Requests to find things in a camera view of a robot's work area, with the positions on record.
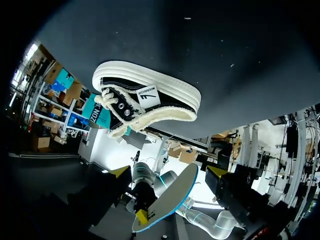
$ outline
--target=shoelace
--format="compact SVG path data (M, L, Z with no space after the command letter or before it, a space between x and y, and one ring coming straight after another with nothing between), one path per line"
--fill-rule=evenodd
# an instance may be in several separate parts
M101 95L97 95L94 98L94 101L98 104L101 104L105 109L109 110L111 104L116 104L118 98L114 97L114 93L109 93L109 88L102 91Z

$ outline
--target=black canvas sneaker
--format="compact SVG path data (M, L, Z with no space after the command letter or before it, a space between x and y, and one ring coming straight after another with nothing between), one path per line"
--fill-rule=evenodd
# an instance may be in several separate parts
M139 131L158 121L192 122L201 94L177 78L125 61L107 61L95 70L95 101L110 110L109 136L121 137L127 127Z

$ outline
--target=shelf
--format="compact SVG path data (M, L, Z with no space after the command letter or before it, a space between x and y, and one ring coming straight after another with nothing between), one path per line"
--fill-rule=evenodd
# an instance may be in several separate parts
M68 108L66 108L66 107L64 107L64 106L61 106L59 103L57 103L57 102L55 102L55 101L52 101L52 100L50 100L49 98L46 98L45 96L39 95L39 98L42 99L42 100L45 100L45 101L47 101L47 102L49 102L49 103L51 103L52 105L55 105L55 106L57 106L57 107L65 110L65 111L68 111L68 112L70 111L70 109L68 109Z
M84 132L84 133L89 133L89 131L88 131L88 130L84 130L84 129L76 128L76 127L73 127L73 126L67 126L66 128L67 128L67 129L78 130L78 131L81 131L81 132Z
M55 122L55 123L58 123L58 124L61 124L61 125L65 125L65 123L63 121L56 120L54 118L39 114L37 112L35 112L34 115L38 116L39 118L42 118L42 119L46 119L46 120L49 120L49 121L52 121L52 122Z
M77 115L77 116L79 116L79 117L82 117L82 118L84 118L84 119L88 119L88 118L86 118L85 116L82 116L80 113L77 113L77 112L75 112L75 111L72 111L72 113L75 114L75 115Z

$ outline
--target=gray table surface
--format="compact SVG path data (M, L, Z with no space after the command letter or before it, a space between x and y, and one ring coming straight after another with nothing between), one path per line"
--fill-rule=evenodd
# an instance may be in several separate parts
M96 67L121 60L184 80L202 95L194 122L155 127L187 138L320 102L319 63L284 11L236 1L73 1L37 38L90 90Z

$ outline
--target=metal eyelet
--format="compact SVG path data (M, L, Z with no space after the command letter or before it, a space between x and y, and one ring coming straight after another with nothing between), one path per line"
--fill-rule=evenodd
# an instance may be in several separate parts
M119 105L118 105L118 108L119 109L123 109L125 107L125 104L124 103L120 103Z
M129 110L129 109L126 109L126 110L124 111L124 115L129 116L129 115L130 115L130 110Z

